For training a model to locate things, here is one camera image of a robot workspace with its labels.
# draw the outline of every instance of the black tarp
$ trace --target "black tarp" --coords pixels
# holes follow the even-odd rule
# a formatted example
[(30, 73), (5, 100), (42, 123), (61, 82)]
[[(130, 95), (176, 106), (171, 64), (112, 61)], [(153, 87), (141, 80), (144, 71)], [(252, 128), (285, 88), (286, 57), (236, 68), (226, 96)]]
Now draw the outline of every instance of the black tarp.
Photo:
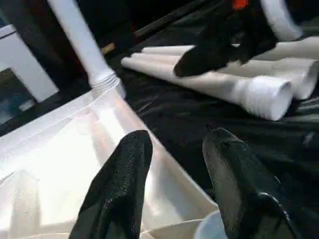
[(121, 66), (121, 58), (146, 46), (195, 44), (205, 26), (205, 16), (215, 8), (215, 4), (204, 6), (110, 62), (124, 82), (126, 100), (211, 196), (201, 145), (208, 128), (223, 127), (245, 141), (290, 190), (304, 193), (302, 200), (308, 198), (309, 203), (318, 208), (318, 192), (314, 190), (319, 182), (318, 87), (309, 100), (293, 102), (282, 120), (270, 122), (251, 116), (238, 106)]

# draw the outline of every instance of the orange object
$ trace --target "orange object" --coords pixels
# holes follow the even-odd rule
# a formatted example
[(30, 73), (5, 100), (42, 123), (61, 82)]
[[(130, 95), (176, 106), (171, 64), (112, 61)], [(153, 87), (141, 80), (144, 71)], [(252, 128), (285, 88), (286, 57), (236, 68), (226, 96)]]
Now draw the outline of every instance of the orange object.
[(248, 0), (234, 0), (233, 1), (233, 8), (234, 10), (243, 9), (248, 5)]

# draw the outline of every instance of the white cylinder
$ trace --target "white cylinder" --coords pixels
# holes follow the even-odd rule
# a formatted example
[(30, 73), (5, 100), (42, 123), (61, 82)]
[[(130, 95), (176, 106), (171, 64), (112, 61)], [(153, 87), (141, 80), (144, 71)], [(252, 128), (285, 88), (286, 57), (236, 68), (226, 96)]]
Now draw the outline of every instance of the white cylinder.
[(281, 119), (293, 96), (290, 82), (280, 78), (259, 76), (249, 79), (217, 72), (179, 78), (173, 73), (173, 64), (134, 58), (124, 58), (121, 63), (132, 70), (240, 105), (267, 120)]
[(193, 45), (186, 46), (154, 46), (154, 47), (144, 47), (142, 49), (143, 53), (147, 54), (159, 54), (168, 56), (181, 56), (186, 51), (193, 48)]
[(199, 224), (194, 239), (227, 239), (220, 212), (213, 212)]
[(302, 41), (280, 42), (275, 49), (256, 56), (254, 59), (276, 61), (289, 57), (319, 60), (319, 37), (308, 37)]
[(116, 87), (119, 94), (125, 97), (121, 80), (106, 64), (74, 0), (48, 0), (48, 3), (88, 73), (90, 85), (96, 94)]
[[(157, 61), (167, 64), (176, 64), (181, 56), (167, 56), (157, 54), (134, 53), (132, 57), (147, 61)], [(291, 82), (294, 98), (305, 100), (315, 90), (319, 61), (301, 58), (286, 58), (279, 61), (251, 60), (244, 65), (230, 63), (218, 72), (241, 77), (256, 77), (260, 75), (279, 77)]]
[(300, 39), (303, 30), (293, 20), (285, 0), (260, 0), (261, 8), (274, 35), (281, 41)]
[[(194, 45), (145, 47), (147, 54), (182, 55)], [(273, 50), (267, 51), (255, 60), (276, 61), (284, 58), (307, 58), (319, 60), (319, 37), (308, 37), (301, 41), (280, 42)]]

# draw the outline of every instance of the black glove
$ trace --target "black glove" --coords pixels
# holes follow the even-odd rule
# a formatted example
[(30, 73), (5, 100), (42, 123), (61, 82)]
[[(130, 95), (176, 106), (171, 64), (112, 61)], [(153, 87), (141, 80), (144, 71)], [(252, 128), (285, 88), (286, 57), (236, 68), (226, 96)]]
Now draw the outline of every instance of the black glove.
[(126, 135), (93, 179), (70, 239), (138, 239), (153, 148), (146, 131)]
[(203, 154), (229, 239), (318, 238), (319, 215), (295, 201), (236, 136), (212, 131)]
[[(231, 61), (246, 63), (252, 57), (273, 49), (278, 39), (269, 26), (259, 0), (250, 0), (242, 8), (235, 8), (232, 0), (225, 0), (209, 16), (207, 27), (199, 36), (199, 43), (186, 52), (174, 68), (179, 77), (200, 75), (218, 70)], [(232, 45), (241, 35), (239, 47)]]

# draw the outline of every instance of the pipe end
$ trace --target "pipe end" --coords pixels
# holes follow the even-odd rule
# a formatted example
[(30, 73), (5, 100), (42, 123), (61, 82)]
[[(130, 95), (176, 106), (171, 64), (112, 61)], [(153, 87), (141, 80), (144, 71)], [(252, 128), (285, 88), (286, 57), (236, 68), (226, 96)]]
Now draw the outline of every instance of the pipe end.
[(289, 81), (258, 76), (251, 79), (247, 85), (244, 105), (253, 115), (278, 121), (288, 111), (292, 98), (293, 89)]
[(299, 100), (308, 99), (316, 88), (319, 76), (319, 61), (315, 61), (309, 68), (304, 80), (295, 92), (296, 98)]
[(319, 61), (285, 58), (276, 62), (275, 69), (277, 77), (291, 81), (296, 99), (306, 100), (315, 90), (319, 76)]
[(91, 84), (91, 87), (93, 90), (93, 95), (96, 98), (111, 89), (115, 89), (122, 99), (124, 99), (126, 96), (125, 88), (122, 84), (122, 81), (115, 73), (109, 75), (107, 79), (99, 83)]

